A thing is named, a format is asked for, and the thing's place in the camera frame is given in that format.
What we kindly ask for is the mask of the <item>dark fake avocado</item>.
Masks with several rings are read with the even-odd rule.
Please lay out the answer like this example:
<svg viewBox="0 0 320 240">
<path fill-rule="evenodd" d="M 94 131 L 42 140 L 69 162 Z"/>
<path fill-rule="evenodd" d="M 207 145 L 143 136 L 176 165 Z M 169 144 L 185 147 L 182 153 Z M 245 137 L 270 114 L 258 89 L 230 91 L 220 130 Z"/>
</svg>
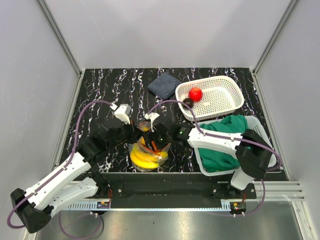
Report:
<svg viewBox="0 0 320 240">
<path fill-rule="evenodd" d="M 192 109 L 194 106 L 194 101 L 191 98 L 185 98 L 183 100 L 183 103 L 185 104 L 184 108 L 186 108 L 188 106 L 189 108 Z"/>
</svg>

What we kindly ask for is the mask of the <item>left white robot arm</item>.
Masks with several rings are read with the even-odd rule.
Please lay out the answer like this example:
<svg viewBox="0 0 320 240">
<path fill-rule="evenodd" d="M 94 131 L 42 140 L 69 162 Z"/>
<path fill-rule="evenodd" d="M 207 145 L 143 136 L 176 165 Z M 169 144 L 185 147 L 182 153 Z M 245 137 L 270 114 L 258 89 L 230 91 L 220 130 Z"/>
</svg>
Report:
<svg viewBox="0 0 320 240">
<path fill-rule="evenodd" d="M 14 213 L 30 234 L 44 228 L 51 218 L 77 201 L 109 194 L 109 181 L 93 169 L 109 151 L 123 144 L 134 144 L 143 132 L 133 120 L 123 123 L 112 118 L 80 141 L 61 165 L 34 186 L 15 189 L 11 194 Z"/>
</svg>

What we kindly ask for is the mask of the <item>red fake apple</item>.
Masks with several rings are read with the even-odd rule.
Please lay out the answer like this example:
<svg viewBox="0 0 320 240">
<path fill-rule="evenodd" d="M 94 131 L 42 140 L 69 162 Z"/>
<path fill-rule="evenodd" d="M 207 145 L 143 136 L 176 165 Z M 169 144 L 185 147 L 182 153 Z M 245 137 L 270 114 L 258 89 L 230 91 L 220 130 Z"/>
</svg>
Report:
<svg viewBox="0 0 320 240">
<path fill-rule="evenodd" d="M 199 87 L 193 87 L 188 93 L 189 98 L 194 102 L 199 102 L 203 97 L 203 92 Z"/>
</svg>

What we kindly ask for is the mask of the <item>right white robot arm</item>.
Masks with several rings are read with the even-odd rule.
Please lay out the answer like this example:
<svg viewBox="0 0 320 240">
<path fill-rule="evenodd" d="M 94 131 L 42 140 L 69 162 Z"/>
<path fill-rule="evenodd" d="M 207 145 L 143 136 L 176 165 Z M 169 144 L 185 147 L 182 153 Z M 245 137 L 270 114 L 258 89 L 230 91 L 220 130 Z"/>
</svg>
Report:
<svg viewBox="0 0 320 240">
<path fill-rule="evenodd" d="M 143 137 L 146 146 L 159 151 L 168 144 L 184 148 L 213 150 L 232 156 L 239 163 L 234 169 L 229 184 L 228 195 L 239 198 L 254 180 L 263 179 L 269 170 L 269 164 L 276 155 L 271 146 L 254 130 L 244 133 L 225 133 L 201 128 L 198 123 L 177 124 L 157 113 L 144 117 L 150 124 L 150 130 Z"/>
</svg>

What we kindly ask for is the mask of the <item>clear zip top bag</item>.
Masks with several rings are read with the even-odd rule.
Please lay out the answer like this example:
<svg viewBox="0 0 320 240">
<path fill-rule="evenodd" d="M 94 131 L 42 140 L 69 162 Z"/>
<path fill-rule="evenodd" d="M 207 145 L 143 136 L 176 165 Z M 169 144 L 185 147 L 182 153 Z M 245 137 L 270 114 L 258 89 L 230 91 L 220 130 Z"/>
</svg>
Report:
<svg viewBox="0 0 320 240">
<path fill-rule="evenodd" d="M 149 122 L 149 121 L 144 121 L 144 122 L 142 122 L 142 123 L 139 124 L 138 128 L 139 128 L 141 131 L 143 131 L 143 133 L 145 133 L 146 131 L 148 131 L 148 130 L 150 129 L 150 122 Z M 158 153 L 158 152 L 161 152 L 161 151 L 167 151 L 167 153 L 168 153 L 168 155 L 169 155 L 169 149 L 170 149 L 170 146 L 171 146 L 170 143 L 169 143 L 165 148 L 163 148 L 161 151 L 152 151 L 152 150 L 150 150 L 149 148 L 147 148 L 147 147 L 145 146 L 144 135 L 141 136 L 140 139 L 139 139 L 136 143 L 138 143 L 138 142 L 139 142 L 144 148 L 146 148 L 147 151 L 150 151 L 150 152 L 153 152 L 153 153 Z M 133 147 L 133 145 L 129 147 L 129 156 L 130 156 L 130 152 L 131 152 L 131 150 L 132 150 L 132 147 Z M 140 168 L 136 167 L 134 164 L 133 164 L 133 166 L 134 166 L 138 171 L 141 171 L 141 172 L 150 172 L 150 171 L 152 171 L 152 170 L 143 171 L 143 170 L 141 170 Z"/>
</svg>

